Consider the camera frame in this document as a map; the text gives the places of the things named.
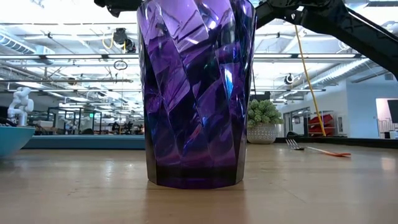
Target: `purple glass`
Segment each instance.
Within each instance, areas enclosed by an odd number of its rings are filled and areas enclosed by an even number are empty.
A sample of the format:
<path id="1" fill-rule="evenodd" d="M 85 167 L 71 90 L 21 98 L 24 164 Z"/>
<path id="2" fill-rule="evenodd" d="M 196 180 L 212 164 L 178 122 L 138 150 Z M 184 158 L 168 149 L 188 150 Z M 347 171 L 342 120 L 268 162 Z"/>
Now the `purple glass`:
<path id="1" fill-rule="evenodd" d="M 146 0 L 137 12 L 150 181 L 243 179 L 256 12 L 248 0 Z"/>

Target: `blue bowl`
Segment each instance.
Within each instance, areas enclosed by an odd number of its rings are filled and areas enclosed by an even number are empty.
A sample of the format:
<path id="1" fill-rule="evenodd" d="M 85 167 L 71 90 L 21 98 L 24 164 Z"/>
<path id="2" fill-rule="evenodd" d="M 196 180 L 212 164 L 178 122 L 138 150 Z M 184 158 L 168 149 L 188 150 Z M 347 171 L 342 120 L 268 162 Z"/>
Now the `blue bowl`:
<path id="1" fill-rule="evenodd" d="M 0 158 L 22 149 L 32 138 L 35 128 L 0 127 Z"/>

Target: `ceiling light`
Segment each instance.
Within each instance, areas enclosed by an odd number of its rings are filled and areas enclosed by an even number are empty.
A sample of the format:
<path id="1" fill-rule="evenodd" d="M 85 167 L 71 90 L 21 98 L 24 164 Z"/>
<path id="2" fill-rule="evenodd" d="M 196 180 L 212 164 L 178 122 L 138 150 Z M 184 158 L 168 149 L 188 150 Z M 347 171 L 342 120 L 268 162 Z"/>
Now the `ceiling light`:
<path id="1" fill-rule="evenodd" d="M 46 55 L 47 59 L 100 59 L 102 55 Z"/>
<path id="2" fill-rule="evenodd" d="M 18 85 L 28 86 L 31 88 L 46 88 L 45 86 L 34 82 L 17 82 Z"/>
<path id="3" fill-rule="evenodd" d="M 60 92 L 60 93 L 66 93 L 66 92 L 73 92 L 74 90 L 43 90 L 45 92 Z"/>
<path id="4" fill-rule="evenodd" d="M 109 91 L 109 90 L 77 90 L 79 92 L 101 92 L 101 91 Z"/>
<path id="5" fill-rule="evenodd" d="M 58 93 L 49 93 L 49 95 L 56 96 L 59 98 L 64 98 L 64 96 L 62 96 L 61 94 L 58 94 Z"/>
<path id="6" fill-rule="evenodd" d="M 138 57 L 138 54 L 112 54 L 112 55 L 108 55 L 108 58 L 115 58 L 115 59 L 131 58 L 131 59 L 135 59 L 135 58 L 139 58 L 139 57 Z"/>
<path id="7" fill-rule="evenodd" d="M 254 54 L 254 58 L 291 58 L 291 54 Z"/>
<path id="8" fill-rule="evenodd" d="M 68 97 L 68 98 L 71 100 L 74 100 L 74 101 L 79 101 L 79 102 L 88 102 L 89 101 L 88 99 L 82 98 L 82 97 Z"/>
<path id="9" fill-rule="evenodd" d="M 304 54 L 304 58 L 353 58 L 356 54 Z"/>
<path id="10" fill-rule="evenodd" d="M 16 92 L 17 90 L 4 90 L 10 93 Z"/>
<path id="11" fill-rule="evenodd" d="M 283 92 L 283 91 L 288 91 L 284 89 L 261 89 L 261 88 L 256 88 L 255 91 L 277 91 L 277 92 Z"/>
<path id="12" fill-rule="evenodd" d="M 40 59 L 38 55 L 0 55 L 0 59 L 21 60 L 21 59 Z"/>
<path id="13" fill-rule="evenodd" d="M 286 102 L 287 100 L 286 100 L 286 99 L 277 99 L 277 100 L 270 99 L 269 101 L 271 101 L 271 102 L 274 102 L 274 101 L 283 101 L 283 102 Z"/>
<path id="14" fill-rule="evenodd" d="M 62 108 L 83 108 L 83 105 L 70 105 L 70 104 L 60 103 L 59 107 L 62 107 Z"/>
<path id="15" fill-rule="evenodd" d="M 113 92 L 139 92 L 142 91 L 141 89 L 115 89 L 115 90 L 109 90 Z"/>
<path id="16" fill-rule="evenodd" d="M 102 109 L 111 110 L 112 106 L 99 106 Z"/>
<path id="17" fill-rule="evenodd" d="M 311 90 L 295 90 L 295 92 L 310 92 Z M 313 90 L 313 91 L 326 91 L 326 89 Z"/>

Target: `wooden surface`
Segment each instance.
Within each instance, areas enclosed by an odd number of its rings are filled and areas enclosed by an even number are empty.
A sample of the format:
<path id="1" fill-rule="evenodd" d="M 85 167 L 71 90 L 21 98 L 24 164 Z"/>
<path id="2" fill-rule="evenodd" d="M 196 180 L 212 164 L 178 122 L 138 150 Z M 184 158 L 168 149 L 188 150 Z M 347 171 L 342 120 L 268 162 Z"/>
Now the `wooden surface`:
<path id="1" fill-rule="evenodd" d="M 397 223 L 398 150 L 248 147 L 244 181 L 175 190 L 147 181 L 144 151 L 21 151 L 0 162 L 0 223 Z"/>

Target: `white robot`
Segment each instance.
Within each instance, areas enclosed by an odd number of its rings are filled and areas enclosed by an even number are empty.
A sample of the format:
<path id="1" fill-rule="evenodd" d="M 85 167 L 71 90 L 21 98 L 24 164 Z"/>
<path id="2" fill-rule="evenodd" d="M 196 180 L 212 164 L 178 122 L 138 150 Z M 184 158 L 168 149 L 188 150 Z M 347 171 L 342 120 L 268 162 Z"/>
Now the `white robot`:
<path id="1" fill-rule="evenodd" d="M 63 122 L 65 122 L 65 123 L 66 123 L 67 125 L 69 125 L 69 126 L 72 124 L 72 121 L 66 119 L 66 118 L 63 117 L 63 116 L 60 118 L 60 120 L 63 121 Z M 82 118 L 82 119 L 80 120 L 80 126 L 84 126 L 84 125 L 86 124 L 86 122 L 89 121 L 89 120 L 90 120 L 90 117 Z M 75 124 L 73 124 L 73 125 L 71 126 L 72 130 L 76 130 L 78 124 L 79 124 L 79 120 L 76 120 L 76 121 L 75 121 Z"/>
<path id="2" fill-rule="evenodd" d="M 16 115 L 18 115 L 18 125 L 26 126 L 27 113 L 32 112 L 34 108 L 34 102 L 29 99 L 30 88 L 19 87 L 14 93 L 14 99 L 8 107 L 8 119 L 9 121 L 16 123 Z"/>

